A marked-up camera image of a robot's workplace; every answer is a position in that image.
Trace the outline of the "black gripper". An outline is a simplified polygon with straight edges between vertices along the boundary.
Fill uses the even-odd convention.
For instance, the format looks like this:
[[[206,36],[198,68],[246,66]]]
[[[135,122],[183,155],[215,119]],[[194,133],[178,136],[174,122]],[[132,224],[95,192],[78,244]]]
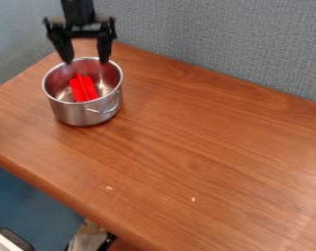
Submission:
[[[95,13],[94,0],[60,0],[60,3],[63,15],[45,17],[43,24],[61,60],[67,64],[74,61],[74,38],[98,38],[99,61],[107,63],[116,38],[115,18]]]

